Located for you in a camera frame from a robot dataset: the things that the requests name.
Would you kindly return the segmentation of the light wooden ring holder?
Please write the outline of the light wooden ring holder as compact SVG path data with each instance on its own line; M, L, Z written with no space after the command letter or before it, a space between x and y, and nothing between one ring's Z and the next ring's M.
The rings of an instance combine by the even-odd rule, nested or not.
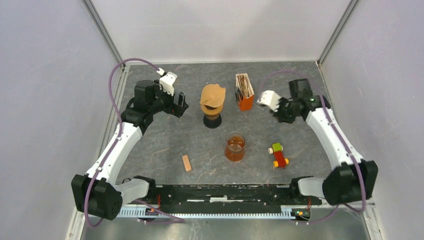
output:
M208 105L200 105L201 110L204 113L204 117L207 120L216 120L221 116L221 111L223 110L224 105L220 105L218 107L211 107Z

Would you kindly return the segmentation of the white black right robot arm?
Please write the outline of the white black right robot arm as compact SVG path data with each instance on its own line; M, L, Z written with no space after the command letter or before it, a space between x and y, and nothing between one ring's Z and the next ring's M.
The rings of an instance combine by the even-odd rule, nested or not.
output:
M313 130L330 161L331 172L325 178L304 176L292 180L289 199L302 204L309 196L322 198L330 205L348 205L371 198L378 174L375 161L366 161L347 140L338 125L331 105L322 94L314 94L306 78L289 82L290 98L267 90L269 105L280 123L303 118Z

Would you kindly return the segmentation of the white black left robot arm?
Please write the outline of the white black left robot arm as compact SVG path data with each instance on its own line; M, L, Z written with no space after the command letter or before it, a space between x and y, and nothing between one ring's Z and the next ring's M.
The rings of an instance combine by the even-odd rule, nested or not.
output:
M76 174L71 188L76 208L84 216L113 220L121 208L142 200L153 203L157 198L153 179L137 176L117 184L118 174L135 144L141 140L154 115L164 112L180 118L189 105L185 94L174 88L176 77L165 75L157 80L140 80L134 96L119 114L112 139L93 166L84 174Z

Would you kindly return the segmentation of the orange glass carafe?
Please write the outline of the orange glass carafe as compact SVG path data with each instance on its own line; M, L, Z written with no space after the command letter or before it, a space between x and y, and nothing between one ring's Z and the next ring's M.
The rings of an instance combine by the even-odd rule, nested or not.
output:
M239 133L233 133L226 139L224 154L232 162L240 161L245 155L245 138Z

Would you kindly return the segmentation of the brown paper coffee filter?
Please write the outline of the brown paper coffee filter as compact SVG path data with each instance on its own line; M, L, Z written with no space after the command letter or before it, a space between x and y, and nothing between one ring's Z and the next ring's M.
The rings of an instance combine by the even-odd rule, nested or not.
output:
M226 89L219 84L208 84L201 92L200 104L212 108L218 108L224 104Z

